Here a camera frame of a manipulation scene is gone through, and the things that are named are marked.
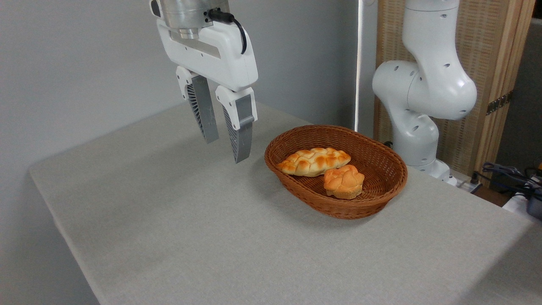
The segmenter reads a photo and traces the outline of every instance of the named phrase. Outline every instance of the table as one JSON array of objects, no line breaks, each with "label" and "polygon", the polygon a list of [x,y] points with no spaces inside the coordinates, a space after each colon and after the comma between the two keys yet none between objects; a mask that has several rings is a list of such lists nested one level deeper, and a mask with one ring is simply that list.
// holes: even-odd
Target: table
[{"label": "table", "polygon": [[540,226],[412,169],[376,215],[320,214],[263,160],[307,122],[258,113],[239,164],[182,104],[30,168],[101,304],[542,304]]}]

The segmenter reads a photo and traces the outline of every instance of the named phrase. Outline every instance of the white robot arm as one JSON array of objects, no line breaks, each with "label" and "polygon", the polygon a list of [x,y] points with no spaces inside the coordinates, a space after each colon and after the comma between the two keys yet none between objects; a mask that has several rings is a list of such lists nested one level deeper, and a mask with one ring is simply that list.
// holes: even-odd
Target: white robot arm
[{"label": "white robot arm", "polygon": [[417,63],[388,61],[373,78],[373,90],[391,119],[393,149],[407,165],[455,184],[436,159],[438,128],[429,116],[458,120],[476,102],[476,86],[455,49],[459,0],[406,0],[403,43]]},{"label": "white robot arm", "polygon": [[235,162],[250,154],[252,122],[257,120],[254,91],[258,79],[250,38],[229,14],[228,0],[150,0],[164,49],[178,64],[177,80],[189,101],[203,137],[210,143],[218,130],[208,79],[219,84]]}]

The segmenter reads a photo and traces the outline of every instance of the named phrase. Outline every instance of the electrical cord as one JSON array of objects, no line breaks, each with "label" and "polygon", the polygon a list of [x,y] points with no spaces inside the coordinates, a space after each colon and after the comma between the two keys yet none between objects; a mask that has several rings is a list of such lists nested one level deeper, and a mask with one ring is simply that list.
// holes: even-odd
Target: electrical cord
[{"label": "electrical cord", "polygon": [[522,184],[541,186],[542,183],[535,181],[525,175],[523,175],[517,168],[511,166],[502,166],[500,164],[486,162],[482,166],[484,173],[497,173],[509,177],[512,180],[516,180]]},{"label": "electrical cord", "polygon": [[235,19],[235,16],[228,12],[220,11],[220,8],[218,9],[211,9],[204,13],[205,16],[208,16],[209,19],[212,21],[219,21],[227,24],[235,23],[237,27],[239,28],[239,32],[241,32],[241,40],[243,42],[243,48],[241,50],[241,54],[244,54],[247,50],[247,35],[244,32],[244,29],[242,25]]},{"label": "electrical cord", "polygon": [[540,195],[540,188],[542,186],[540,185],[540,182],[537,182],[535,180],[532,180],[530,178],[527,178],[527,177],[523,176],[517,170],[517,168],[504,167],[504,166],[501,166],[499,164],[486,162],[483,165],[483,170],[482,171],[496,173],[497,174],[496,177],[506,176],[506,177],[512,178],[515,181],[521,182],[522,183],[521,185],[523,185],[523,187],[513,187],[513,186],[509,186],[509,185],[505,185],[505,184],[496,182],[493,179],[482,175],[478,171],[475,171],[473,173],[472,179],[473,180],[478,180],[478,177],[481,177],[481,178],[484,178],[484,179],[488,180],[489,182],[495,184],[496,186],[505,188],[505,189],[507,189],[507,190],[509,190],[511,192],[518,193],[516,195],[521,194],[525,198],[534,197],[534,198],[536,198],[538,200],[542,200],[542,196]]}]

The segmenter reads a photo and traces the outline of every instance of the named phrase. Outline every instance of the wicker basket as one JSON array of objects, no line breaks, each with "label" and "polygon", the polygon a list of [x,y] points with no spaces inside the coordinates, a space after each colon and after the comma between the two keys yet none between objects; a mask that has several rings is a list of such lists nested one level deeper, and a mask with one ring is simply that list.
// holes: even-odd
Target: wicker basket
[{"label": "wicker basket", "polygon": [[[299,177],[281,172],[276,165],[301,149],[333,147],[352,157],[349,164],[365,175],[363,193],[352,200],[327,196],[324,176]],[[271,141],[266,164],[282,184],[315,210],[340,219],[358,219],[378,213],[407,182],[407,167],[390,148],[350,129],[307,125],[284,132]]]}]

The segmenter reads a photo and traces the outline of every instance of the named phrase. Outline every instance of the bread roll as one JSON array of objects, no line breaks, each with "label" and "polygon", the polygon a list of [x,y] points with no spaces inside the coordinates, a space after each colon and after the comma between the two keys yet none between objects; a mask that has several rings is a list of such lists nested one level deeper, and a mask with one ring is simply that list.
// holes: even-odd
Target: bread roll
[{"label": "bread roll", "polygon": [[339,168],[350,162],[350,156],[333,148],[299,150],[279,163],[279,169],[288,175],[316,177],[326,170]]},{"label": "bread roll", "polygon": [[324,174],[324,189],[328,196],[340,199],[354,199],[362,193],[365,175],[358,173],[353,165],[327,170]]}]

